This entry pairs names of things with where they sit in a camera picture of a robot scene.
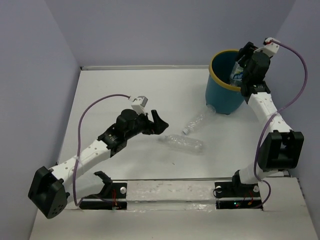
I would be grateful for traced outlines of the green label plastic bottle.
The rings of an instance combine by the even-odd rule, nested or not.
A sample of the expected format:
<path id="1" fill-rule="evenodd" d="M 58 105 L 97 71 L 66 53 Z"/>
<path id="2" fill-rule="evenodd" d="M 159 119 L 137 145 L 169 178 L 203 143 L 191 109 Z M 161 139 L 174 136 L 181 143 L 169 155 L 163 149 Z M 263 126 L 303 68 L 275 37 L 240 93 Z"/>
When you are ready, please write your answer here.
<path id="1" fill-rule="evenodd" d="M 245 61 L 240 59 L 235 62 L 231 73 L 229 75 L 229 83 L 232 86 L 240 87 L 242 84 L 242 78 L 244 73 Z"/>

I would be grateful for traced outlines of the clear slim plastic bottle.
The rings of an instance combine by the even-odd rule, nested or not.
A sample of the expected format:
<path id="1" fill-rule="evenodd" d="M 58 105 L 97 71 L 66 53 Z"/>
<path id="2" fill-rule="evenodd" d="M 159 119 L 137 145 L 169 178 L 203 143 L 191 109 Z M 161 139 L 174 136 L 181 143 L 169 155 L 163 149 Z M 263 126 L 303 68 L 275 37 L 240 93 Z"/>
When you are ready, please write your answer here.
<path id="1" fill-rule="evenodd" d="M 216 115 L 216 109 L 212 105 L 206 105 L 197 113 L 182 129 L 184 135 L 194 133 L 210 124 Z"/>

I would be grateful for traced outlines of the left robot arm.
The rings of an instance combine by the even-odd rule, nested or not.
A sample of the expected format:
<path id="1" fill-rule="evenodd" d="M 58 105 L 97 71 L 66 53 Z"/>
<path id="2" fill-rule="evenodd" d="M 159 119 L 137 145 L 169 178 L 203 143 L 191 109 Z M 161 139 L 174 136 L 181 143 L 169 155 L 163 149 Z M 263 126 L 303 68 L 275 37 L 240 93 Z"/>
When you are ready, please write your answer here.
<path id="1" fill-rule="evenodd" d="M 47 219 L 59 215 L 71 197 L 84 197 L 84 194 L 77 193 L 75 189 L 67 191 L 69 187 L 75 186 L 77 178 L 123 150 L 128 140 L 136 135 L 160 135 L 169 127 L 156 110 L 152 110 L 151 115 L 153 120 L 149 120 L 147 114 L 124 109 L 114 124 L 87 148 L 78 150 L 74 157 L 51 168 L 38 168 L 32 179 L 28 198 Z"/>

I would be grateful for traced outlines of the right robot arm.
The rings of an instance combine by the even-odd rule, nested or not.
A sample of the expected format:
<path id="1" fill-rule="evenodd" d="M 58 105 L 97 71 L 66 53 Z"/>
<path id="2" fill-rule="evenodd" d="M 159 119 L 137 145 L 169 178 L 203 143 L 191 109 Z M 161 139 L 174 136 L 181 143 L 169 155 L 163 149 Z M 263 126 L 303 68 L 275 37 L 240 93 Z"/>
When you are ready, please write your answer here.
<path id="1" fill-rule="evenodd" d="M 253 110 L 263 129 L 258 139 L 253 163 L 238 170 L 230 183 L 235 196 L 242 196 L 264 178 L 296 168 L 304 143 L 304 135 L 294 131 L 283 119 L 281 113 L 301 96 L 308 82 L 308 68 L 303 57 L 294 49 L 269 37 L 264 46 L 257 48 L 251 42 L 240 50 L 237 62 L 243 67 L 240 87 L 241 95 Z M 271 58 L 283 47 L 294 53 L 301 61 L 304 71 L 303 85 L 298 94 L 285 106 L 276 108 L 265 76 Z"/>

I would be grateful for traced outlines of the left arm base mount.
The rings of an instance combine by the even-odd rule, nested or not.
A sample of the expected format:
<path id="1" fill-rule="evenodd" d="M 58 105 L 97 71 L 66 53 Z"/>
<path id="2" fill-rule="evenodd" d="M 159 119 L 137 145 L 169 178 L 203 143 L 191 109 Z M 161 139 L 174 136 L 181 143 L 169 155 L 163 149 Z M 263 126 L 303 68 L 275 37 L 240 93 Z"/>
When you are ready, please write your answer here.
<path id="1" fill-rule="evenodd" d="M 127 182 L 115 182 L 102 171 L 94 173 L 102 180 L 103 187 L 99 193 L 88 195 L 80 203 L 82 210 L 126 210 Z"/>

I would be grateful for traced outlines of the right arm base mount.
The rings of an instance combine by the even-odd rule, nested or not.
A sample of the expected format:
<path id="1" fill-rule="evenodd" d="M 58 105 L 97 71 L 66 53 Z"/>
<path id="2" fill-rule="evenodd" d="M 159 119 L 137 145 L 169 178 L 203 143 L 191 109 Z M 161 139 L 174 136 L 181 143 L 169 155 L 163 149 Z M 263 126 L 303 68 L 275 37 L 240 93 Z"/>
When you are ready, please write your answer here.
<path id="1" fill-rule="evenodd" d="M 215 182 L 212 194 L 216 198 L 215 206 L 218 210 L 263 209 L 258 184 L 241 183 L 239 170 L 234 173 L 231 181 Z"/>

